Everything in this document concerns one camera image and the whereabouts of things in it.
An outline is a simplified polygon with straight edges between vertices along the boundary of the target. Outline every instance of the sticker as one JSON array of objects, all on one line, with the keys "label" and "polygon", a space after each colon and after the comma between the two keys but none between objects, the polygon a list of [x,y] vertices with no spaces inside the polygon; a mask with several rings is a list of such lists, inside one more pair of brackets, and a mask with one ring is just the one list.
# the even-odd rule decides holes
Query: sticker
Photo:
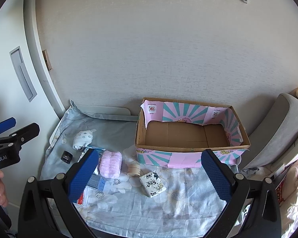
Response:
[{"label": "sticker", "polygon": [[148,105],[148,113],[156,113],[156,105]]},{"label": "sticker", "polygon": [[218,117],[219,113],[220,113],[220,110],[214,110],[212,114],[212,118]]}]

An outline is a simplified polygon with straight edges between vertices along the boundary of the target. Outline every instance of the folded pink towel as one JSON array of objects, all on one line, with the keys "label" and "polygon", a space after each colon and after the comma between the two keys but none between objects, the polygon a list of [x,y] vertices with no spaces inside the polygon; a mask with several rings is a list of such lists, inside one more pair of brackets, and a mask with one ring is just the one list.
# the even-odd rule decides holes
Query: folded pink towel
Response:
[{"label": "folded pink towel", "polygon": [[122,156],[120,152],[104,151],[99,165],[99,172],[104,178],[118,178]]}]

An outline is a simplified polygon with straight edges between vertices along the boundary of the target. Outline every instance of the door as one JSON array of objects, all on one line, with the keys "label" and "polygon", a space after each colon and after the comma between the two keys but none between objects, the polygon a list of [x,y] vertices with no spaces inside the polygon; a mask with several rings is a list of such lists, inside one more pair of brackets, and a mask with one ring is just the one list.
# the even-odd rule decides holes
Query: door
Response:
[{"label": "door", "polygon": [[[10,55],[16,48],[19,49],[18,53]],[[16,60],[15,67],[19,66],[17,76],[11,58],[15,58],[19,53],[22,67],[20,68],[21,63]],[[15,227],[26,181],[29,176],[39,176],[48,147],[48,138],[59,122],[31,61],[24,31],[23,0],[6,0],[0,9],[0,121],[10,117],[16,119],[16,126],[1,136],[33,122],[40,126],[39,136],[22,147],[21,161],[3,169],[3,182],[10,202],[8,211],[12,213],[10,217]]]}]

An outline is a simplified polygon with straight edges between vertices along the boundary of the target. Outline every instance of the textured wallpaper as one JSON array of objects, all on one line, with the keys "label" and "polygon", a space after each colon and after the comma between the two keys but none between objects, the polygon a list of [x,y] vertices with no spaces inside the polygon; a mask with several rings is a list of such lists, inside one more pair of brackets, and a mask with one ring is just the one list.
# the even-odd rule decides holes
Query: textured wallpaper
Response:
[{"label": "textured wallpaper", "polygon": [[298,87],[293,0],[37,0],[42,49],[65,107],[142,97],[231,104],[250,134]]}]

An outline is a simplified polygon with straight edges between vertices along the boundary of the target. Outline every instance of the white tissue packet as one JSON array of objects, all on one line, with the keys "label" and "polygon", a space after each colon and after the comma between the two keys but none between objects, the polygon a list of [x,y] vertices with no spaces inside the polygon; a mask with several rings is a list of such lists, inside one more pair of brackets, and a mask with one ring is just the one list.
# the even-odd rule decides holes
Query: white tissue packet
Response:
[{"label": "white tissue packet", "polygon": [[139,177],[139,180],[145,188],[149,198],[166,190],[165,185],[156,172],[147,173],[146,175]]},{"label": "white tissue packet", "polygon": [[73,149],[82,150],[85,149],[93,140],[93,132],[91,130],[80,131],[76,134],[73,141]]}]

